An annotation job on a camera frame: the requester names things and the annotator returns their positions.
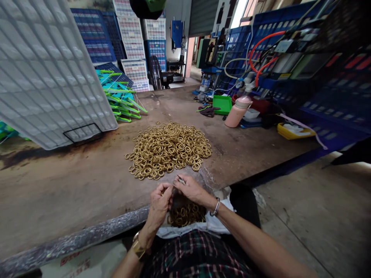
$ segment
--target pile of gold rings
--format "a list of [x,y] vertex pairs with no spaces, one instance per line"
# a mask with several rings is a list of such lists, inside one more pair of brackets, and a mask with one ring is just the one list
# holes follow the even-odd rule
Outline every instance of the pile of gold rings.
[[130,173],[139,180],[146,177],[159,180],[174,168],[180,170],[189,165],[194,171],[200,170],[203,158],[208,158],[213,152],[205,134],[194,126],[173,121],[156,124],[148,126],[146,131],[139,131],[138,137],[133,139],[134,151],[125,155],[126,159],[133,161]]
[[190,203],[182,208],[172,209],[167,217],[167,223],[173,227],[185,227],[196,222],[206,222],[206,208]]

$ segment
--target pink water bottle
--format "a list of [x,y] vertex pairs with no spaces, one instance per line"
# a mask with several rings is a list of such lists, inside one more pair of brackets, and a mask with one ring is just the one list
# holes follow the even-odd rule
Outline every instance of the pink water bottle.
[[245,115],[247,109],[252,105],[252,100],[248,96],[240,97],[236,100],[236,104],[232,106],[224,124],[227,127],[236,127],[240,123],[242,117]]

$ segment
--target small tool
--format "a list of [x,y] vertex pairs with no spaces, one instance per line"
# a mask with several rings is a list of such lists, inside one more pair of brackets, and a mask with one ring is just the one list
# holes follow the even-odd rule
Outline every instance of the small tool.
[[185,182],[181,177],[179,177],[179,181],[180,181],[183,185],[186,184],[186,182]]

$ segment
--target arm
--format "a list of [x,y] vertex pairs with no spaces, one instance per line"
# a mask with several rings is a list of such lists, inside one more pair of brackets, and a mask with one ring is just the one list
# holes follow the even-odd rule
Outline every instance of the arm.
[[[167,210],[172,206],[172,189],[169,183],[161,183],[151,193],[151,205],[147,221],[138,236],[139,245],[148,250],[160,226],[165,221]],[[112,278],[137,278],[139,277],[144,263],[139,261],[133,248],[130,248],[124,260],[120,263]]]
[[[214,211],[218,202],[216,198],[199,186],[192,177],[185,175],[180,175],[180,177],[186,185],[174,181],[175,187],[191,201]],[[269,235],[229,210],[222,203],[220,203],[216,216],[268,277],[316,277],[313,271],[298,262]]]

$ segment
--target metal bracelet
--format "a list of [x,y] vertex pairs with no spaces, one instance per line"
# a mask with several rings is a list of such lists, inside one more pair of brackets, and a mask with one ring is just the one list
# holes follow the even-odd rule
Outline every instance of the metal bracelet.
[[217,197],[218,203],[216,204],[216,208],[213,213],[210,212],[210,216],[215,216],[218,213],[219,205],[220,205],[220,199]]

